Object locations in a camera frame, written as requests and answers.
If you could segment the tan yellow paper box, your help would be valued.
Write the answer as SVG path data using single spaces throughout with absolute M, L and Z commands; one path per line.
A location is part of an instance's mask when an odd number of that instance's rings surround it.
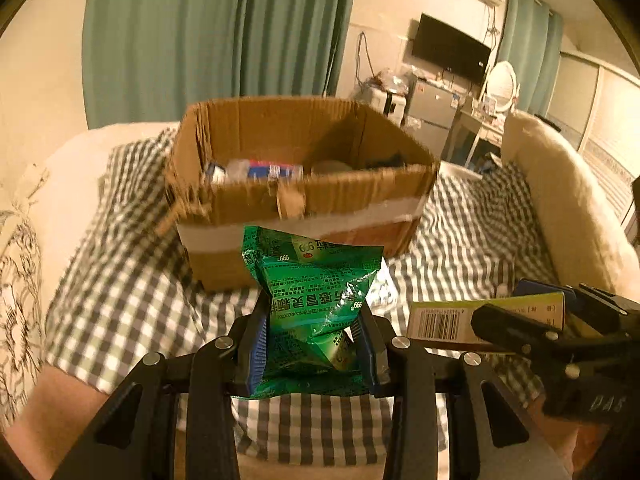
M 518 350 L 564 327 L 562 292 L 451 302 L 415 302 L 407 336 L 437 348 Z

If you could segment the white tissue pack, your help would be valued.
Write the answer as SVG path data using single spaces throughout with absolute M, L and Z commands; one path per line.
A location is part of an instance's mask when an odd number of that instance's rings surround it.
M 398 290 L 390 274 L 390 268 L 385 259 L 375 274 L 375 278 L 366 296 L 367 305 L 374 315 L 383 315 L 396 307 Z

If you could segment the green foil sachet pack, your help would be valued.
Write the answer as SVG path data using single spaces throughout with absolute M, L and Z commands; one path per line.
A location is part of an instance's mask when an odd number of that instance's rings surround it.
M 266 367 L 250 396 L 367 393 L 347 331 L 366 304 L 383 249 L 247 226 L 241 252 L 269 300 Z

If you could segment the clear plastic water bottle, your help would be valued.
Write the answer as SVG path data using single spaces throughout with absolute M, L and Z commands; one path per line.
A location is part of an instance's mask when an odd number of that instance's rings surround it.
M 299 165 L 256 159 L 231 159 L 227 165 L 209 162 L 201 176 L 201 181 L 218 184 L 244 180 L 298 180 L 303 176 L 304 167 Z

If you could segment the beige plush cushion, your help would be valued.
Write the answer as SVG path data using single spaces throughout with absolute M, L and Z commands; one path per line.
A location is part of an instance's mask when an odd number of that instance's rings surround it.
M 637 301 L 638 256 L 597 178 L 568 141 L 516 110 L 504 123 L 501 156 L 525 176 L 560 283 Z

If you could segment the white dressing table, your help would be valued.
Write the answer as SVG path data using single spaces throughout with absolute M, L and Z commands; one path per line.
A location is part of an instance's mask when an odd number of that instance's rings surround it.
M 493 126 L 489 122 L 483 122 L 471 112 L 459 108 L 449 130 L 442 159 L 446 162 L 454 162 L 458 146 L 463 145 L 462 138 L 466 136 L 470 136 L 472 142 L 466 151 L 462 166 L 469 169 L 480 142 L 485 142 L 495 148 L 502 147 L 503 128 Z

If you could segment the floral pillow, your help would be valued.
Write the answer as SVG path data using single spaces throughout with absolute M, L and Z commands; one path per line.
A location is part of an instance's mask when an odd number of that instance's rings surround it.
M 1 429 L 23 411 L 42 363 L 40 248 L 28 220 L 1 213 Z

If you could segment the white round vanity mirror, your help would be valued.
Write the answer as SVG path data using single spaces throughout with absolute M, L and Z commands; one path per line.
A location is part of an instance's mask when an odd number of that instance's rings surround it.
M 488 106 L 489 113 L 505 113 L 513 104 L 516 92 L 518 81 L 513 66 L 508 61 L 498 62 L 485 81 L 483 102 Z

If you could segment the grey mini fridge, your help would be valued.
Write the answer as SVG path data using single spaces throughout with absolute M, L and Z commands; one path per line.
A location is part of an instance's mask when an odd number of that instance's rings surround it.
M 412 75 L 404 126 L 420 144 L 440 157 L 454 123 L 458 104 L 457 93 Z

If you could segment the brown cardboard box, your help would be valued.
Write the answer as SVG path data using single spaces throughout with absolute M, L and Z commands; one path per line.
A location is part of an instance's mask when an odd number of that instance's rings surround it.
M 304 167 L 298 180 L 203 183 L 209 162 Z M 338 244 L 407 251 L 439 160 L 366 104 L 337 98 L 256 96 L 192 104 L 165 165 L 169 210 L 194 280 L 209 292 L 253 287 L 241 255 L 246 226 Z

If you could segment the green side curtain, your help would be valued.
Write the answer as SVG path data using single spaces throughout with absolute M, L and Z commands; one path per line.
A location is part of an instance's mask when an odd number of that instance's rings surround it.
M 506 0 L 497 60 L 514 69 L 519 110 L 532 115 L 548 112 L 556 74 L 564 18 L 542 0 Z

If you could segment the black wall television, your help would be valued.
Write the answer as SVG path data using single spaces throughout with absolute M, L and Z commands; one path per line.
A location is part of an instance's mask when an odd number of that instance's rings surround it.
M 484 82 L 490 52 L 486 44 L 426 14 L 421 15 L 411 47 L 414 58 L 435 64 L 476 86 Z

